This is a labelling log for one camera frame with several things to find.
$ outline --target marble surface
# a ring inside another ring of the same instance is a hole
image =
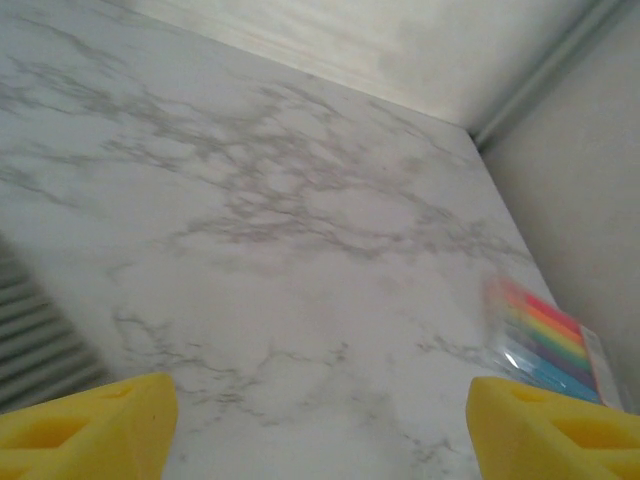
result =
[[[94,0],[0,4],[0,225],[165,478],[478,479],[481,276],[548,292],[469,137]]]

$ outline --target rainbow colored markers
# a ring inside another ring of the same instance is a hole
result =
[[[501,363],[524,372],[532,384],[622,408],[600,340],[593,332],[506,277],[494,277],[485,284],[485,299],[493,332],[489,345],[506,359]],[[594,342],[598,348],[590,348]],[[598,355],[598,365],[604,363],[604,370],[594,371],[594,355]],[[601,386],[604,380],[606,392]]]

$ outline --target colored pencil pack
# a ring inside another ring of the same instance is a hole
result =
[[[506,276],[487,278],[483,289],[488,351],[512,376],[588,402],[630,409],[594,332]]]

